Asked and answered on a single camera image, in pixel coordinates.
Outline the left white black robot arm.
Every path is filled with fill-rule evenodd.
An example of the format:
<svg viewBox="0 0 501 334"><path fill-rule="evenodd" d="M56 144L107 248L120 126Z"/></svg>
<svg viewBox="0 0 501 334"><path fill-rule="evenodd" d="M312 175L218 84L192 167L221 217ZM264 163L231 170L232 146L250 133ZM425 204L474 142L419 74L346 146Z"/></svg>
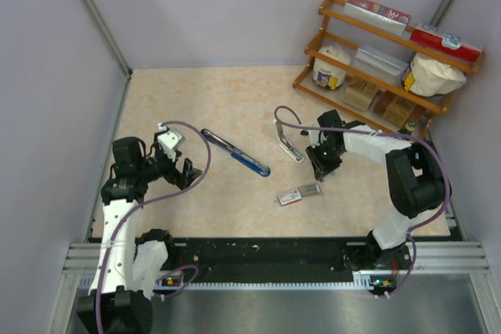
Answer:
<svg viewBox="0 0 501 334"><path fill-rule="evenodd" d="M177 249L167 230L136 235L149 184L163 178L188 188L202 172L185 159L184 136L174 128L157 132L149 149L137 137L113 142L114 163L101 189L103 236L99 261L87 296L77 301L77 316L90 333L148 333L153 324L151 298L161 268L172 267Z"/></svg>

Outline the blue metal stapler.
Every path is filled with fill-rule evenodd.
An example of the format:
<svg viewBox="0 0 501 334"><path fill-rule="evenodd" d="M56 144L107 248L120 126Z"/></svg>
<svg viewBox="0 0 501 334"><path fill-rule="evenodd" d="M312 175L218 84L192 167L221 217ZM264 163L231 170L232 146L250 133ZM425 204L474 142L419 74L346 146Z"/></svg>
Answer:
<svg viewBox="0 0 501 334"><path fill-rule="evenodd" d="M234 146L232 143L216 135L214 132L204 128L201 130L201 134L209 142L228 152L234 160L237 160L239 163L251 169L253 172L259 174L263 178L267 178L271 174L271 170L268 166L248 155L243 150Z"/></svg>

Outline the small white stapler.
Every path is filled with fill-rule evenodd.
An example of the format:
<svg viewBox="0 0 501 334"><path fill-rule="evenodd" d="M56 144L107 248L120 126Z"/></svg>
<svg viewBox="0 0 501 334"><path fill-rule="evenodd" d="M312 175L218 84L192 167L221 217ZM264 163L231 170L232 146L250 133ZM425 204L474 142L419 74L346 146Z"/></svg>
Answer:
<svg viewBox="0 0 501 334"><path fill-rule="evenodd" d="M303 155L287 140L283 126L277 120L273 121L278 138L279 147L296 163L304 161Z"/></svg>

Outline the red white staple box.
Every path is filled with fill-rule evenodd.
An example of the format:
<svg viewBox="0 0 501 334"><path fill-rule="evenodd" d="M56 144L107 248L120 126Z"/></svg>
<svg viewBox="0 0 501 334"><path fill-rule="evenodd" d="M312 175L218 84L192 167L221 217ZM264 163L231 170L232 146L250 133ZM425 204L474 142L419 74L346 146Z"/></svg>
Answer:
<svg viewBox="0 0 501 334"><path fill-rule="evenodd" d="M318 183L302 185L298 188L291 189L288 192L281 193L277 196L279 204L284 207L292 203L297 203L305 199L321 196L323 194Z"/></svg>

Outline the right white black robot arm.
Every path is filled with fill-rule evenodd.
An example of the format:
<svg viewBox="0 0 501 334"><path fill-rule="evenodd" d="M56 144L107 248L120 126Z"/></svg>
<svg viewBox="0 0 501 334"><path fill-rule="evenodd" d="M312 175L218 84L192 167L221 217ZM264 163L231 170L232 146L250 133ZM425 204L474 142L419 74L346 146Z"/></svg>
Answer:
<svg viewBox="0 0 501 334"><path fill-rule="evenodd" d="M432 142L382 136L360 121L347 123L336 110L317 118L319 129L302 131L315 179L322 181L342 163L341 156L356 153L385 167L391 210L369 232L361 250L348 251L344 260L353 271L383 268L402 248L408 235L429 219L428 213L449 200L452 186L443 174Z"/></svg>

